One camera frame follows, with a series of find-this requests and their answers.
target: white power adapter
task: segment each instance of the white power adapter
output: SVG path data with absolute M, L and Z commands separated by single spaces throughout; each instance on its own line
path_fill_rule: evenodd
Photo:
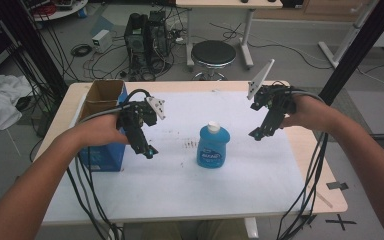
M 112 45 L 112 37 L 110 31 L 101 30 L 95 37 L 92 38 L 95 50 L 99 53 L 104 53 Z

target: blue cardboard box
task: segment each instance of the blue cardboard box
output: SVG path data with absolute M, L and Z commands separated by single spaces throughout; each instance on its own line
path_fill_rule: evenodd
M 79 120 L 117 106 L 119 99 L 127 97 L 124 81 L 95 80 L 86 95 Z M 94 172 L 118 172 L 123 162 L 126 145 L 111 143 L 80 150 L 80 160 Z

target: round stool seat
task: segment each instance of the round stool seat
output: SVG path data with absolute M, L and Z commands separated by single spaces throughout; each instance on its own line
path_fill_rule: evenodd
M 236 51 L 222 41 L 207 40 L 192 48 L 192 59 L 206 67 L 222 68 L 235 60 Z

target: chair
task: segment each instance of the chair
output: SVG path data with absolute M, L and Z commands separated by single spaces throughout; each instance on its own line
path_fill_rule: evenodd
M 192 48 L 192 60 L 205 68 L 207 72 L 196 74 L 192 80 L 227 80 L 227 78 L 215 71 L 215 69 L 224 68 L 231 64 L 236 58 L 235 49 L 222 41 L 207 40 L 197 43 Z

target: blue bottle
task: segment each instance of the blue bottle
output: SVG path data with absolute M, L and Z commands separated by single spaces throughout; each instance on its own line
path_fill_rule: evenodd
M 230 134 L 220 127 L 217 122 L 210 121 L 201 128 L 201 139 L 198 144 L 197 162 L 205 168 L 219 168 L 226 159 L 226 144 L 230 141 Z

